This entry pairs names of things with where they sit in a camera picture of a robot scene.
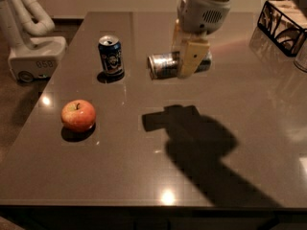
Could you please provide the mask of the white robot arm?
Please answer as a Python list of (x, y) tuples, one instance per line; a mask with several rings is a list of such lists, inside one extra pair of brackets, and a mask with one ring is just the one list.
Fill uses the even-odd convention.
[(195, 73), (209, 51), (206, 37), (222, 27), (230, 7), (230, 0), (177, 0), (172, 50), (179, 53), (179, 78)]

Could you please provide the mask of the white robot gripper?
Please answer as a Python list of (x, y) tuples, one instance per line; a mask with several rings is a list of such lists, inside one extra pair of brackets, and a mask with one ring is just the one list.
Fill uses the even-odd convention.
[[(205, 38), (219, 30), (230, 10), (230, 0), (177, 0), (172, 51), (179, 52), (182, 39)], [(191, 77), (207, 55), (207, 40), (189, 40), (180, 51), (177, 76)]]

